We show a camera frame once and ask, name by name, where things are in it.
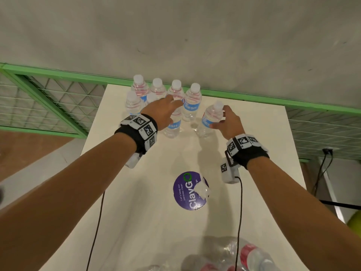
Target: hand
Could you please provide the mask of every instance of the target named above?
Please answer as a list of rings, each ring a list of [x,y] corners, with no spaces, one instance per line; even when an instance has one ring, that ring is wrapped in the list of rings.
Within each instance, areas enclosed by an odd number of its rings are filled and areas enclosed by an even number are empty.
[[[241,119],[232,111],[232,109],[228,105],[225,105],[223,110],[223,117],[226,119],[219,123],[212,123],[210,128],[219,129],[223,137],[227,140],[230,140],[239,134],[245,134],[246,132],[243,129]]]
[[[165,98],[148,104],[141,113],[151,116],[157,122],[158,131],[160,131],[173,123],[170,116],[182,105],[183,102],[181,100],[174,101],[172,95],[167,95]]]

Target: water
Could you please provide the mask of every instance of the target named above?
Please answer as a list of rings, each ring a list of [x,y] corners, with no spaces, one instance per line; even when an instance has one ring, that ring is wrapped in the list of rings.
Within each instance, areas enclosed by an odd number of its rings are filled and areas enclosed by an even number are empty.
[[[184,91],[182,83],[179,80],[174,80],[172,86],[168,90],[168,94],[172,95],[174,100],[184,100]],[[175,138],[179,135],[181,130],[182,107],[177,108],[170,116],[173,124],[164,129],[164,134],[168,138]]]
[[[140,97],[143,102],[147,100],[147,94],[149,93],[149,87],[147,83],[144,81],[144,78],[142,75],[137,74],[134,75],[133,78],[133,85],[131,86],[131,90],[135,91],[138,97]]]
[[[212,123],[218,123],[223,118],[223,103],[216,101],[213,105],[210,105],[205,110],[202,117],[202,122],[197,127],[197,135],[200,138],[209,136],[214,129],[209,127]]]
[[[125,101],[125,108],[127,112],[132,115],[139,114],[144,107],[143,100],[137,96],[135,91],[129,91],[127,94],[127,99]]]
[[[147,95],[147,100],[145,101],[144,106],[146,107],[148,104],[150,104],[151,102],[154,102],[156,100],[158,100],[157,95],[155,93],[151,92]]]
[[[231,254],[235,255],[237,241],[234,241],[234,245],[230,246],[233,247]],[[280,271],[270,254],[242,238],[239,239],[239,259],[240,264],[248,268],[249,271]]]
[[[201,86],[199,84],[193,83],[191,88],[186,92],[182,109],[183,121],[189,122],[195,120],[199,105],[201,104],[202,100],[200,89]]]
[[[164,98],[167,95],[167,90],[165,89],[162,79],[160,78],[155,78],[153,80],[153,83],[149,90],[157,95],[157,99]]]

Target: wristband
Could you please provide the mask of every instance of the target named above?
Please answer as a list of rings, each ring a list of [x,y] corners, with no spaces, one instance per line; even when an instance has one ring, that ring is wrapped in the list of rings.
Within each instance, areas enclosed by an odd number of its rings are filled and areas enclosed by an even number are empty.
[[[137,145],[135,152],[144,155],[156,143],[157,132],[156,121],[151,116],[140,114],[126,117],[114,134],[127,134]]]
[[[248,134],[237,135],[230,139],[227,142],[227,152],[235,162],[246,169],[251,159],[261,156],[269,158],[268,150],[254,136]]]

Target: blue bottle label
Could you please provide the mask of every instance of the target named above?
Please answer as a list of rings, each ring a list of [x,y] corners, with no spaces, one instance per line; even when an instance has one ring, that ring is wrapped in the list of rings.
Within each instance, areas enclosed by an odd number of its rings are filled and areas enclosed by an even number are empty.
[[[199,105],[201,103],[198,103],[198,104],[188,104],[186,100],[184,100],[184,108],[188,111],[196,111],[198,108],[199,108]]]
[[[205,126],[205,127],[208,127],[208,128],[210,128],[210,124],[212,124],[213,122],[212,121],[210,121],[210,120],[207,120],[207,118],[205,117],[205,115],[203,114],[203,117],[202,117],[202,123],[203,123],[203,125]]]
[[[142,97],[140,97],[142,99],[143,102],[145,102],[147,100],[147,95],[144,95]]]
[[[180,126],[181,126],[181,121],[178,121],[176,123],[173,123],[173,124],[169,125],[168,128],[175,129],[175,128],[178,128]]]

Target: left hand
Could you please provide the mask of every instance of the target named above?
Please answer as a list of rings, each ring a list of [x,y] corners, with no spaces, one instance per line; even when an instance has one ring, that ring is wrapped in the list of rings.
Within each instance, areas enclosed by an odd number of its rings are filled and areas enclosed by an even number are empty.
[[[173,123],[170,116],[182,105],[183,102],[181,100],[174,101],[172,95],[167,95],[165,98],[148,104],[141,113],[151,116],[157,122],[158,131],[160,131]]]

